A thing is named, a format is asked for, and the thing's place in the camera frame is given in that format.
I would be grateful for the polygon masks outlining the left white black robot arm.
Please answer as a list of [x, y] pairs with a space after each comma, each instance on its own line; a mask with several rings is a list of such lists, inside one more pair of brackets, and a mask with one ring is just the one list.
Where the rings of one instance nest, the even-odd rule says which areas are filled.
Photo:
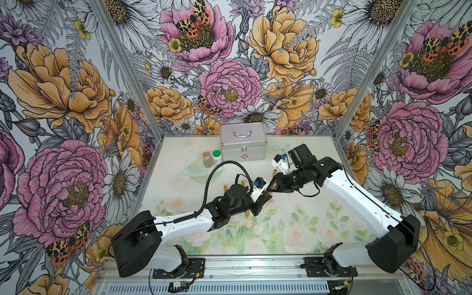
[[163, 270], [174, 277], [183, 275], [189, 265], [187, 255], [181, 246], [169, 247], [167, 243], [220, 229], [232, 216], [247, 211], [258, 215], [271, 199], [267, 187], [263, 180], [255, 181], [253, 189], [233, 184], [223, 196], [206, 204], [196, 217], [186, 214], [152, 216], [148, 210], [140, 212], [111, 242], [119, 276], [132, 276], [146, 267]]

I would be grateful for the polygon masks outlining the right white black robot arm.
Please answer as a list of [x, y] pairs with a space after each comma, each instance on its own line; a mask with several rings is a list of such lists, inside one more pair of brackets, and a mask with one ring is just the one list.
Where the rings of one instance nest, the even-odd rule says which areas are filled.
[[331, 246], [322, 260], [328, 275], [339, 275], [343, 268], [351, 266], [377, 266], [393, 274], [417, 250], [419, 220], [414, 215], [404, 216], [377, 200], [336, 160], [330, 157], [317, 159], [302, 144], [288, 154], [276, 155], [272, 164], [279, 172], [270, 182], [269, 191], [292, 193], [313, 183], [340, 199], [374, 235], [366, 241]]

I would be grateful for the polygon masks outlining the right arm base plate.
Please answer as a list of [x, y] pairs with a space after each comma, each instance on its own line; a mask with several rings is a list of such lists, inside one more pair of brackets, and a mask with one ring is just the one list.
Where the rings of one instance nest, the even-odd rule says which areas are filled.
[[342, 245], [339, 242], [328, 249], [324, 254], [305, 257], [304, 262], [299, 266], [306, 270], [308, 277], [357, 277], [358, 272], [354, 265], [349, 267], [342, 267], [333, 258], [333, 251]]

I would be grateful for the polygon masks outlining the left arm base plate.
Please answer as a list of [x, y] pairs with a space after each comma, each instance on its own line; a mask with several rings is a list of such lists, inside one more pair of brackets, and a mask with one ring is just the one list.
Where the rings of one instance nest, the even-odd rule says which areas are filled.
[[150, 261], [153, 279], [191, 279], [204, 276], [205, 258], [189, 258], [179, 245], [159, 248]]

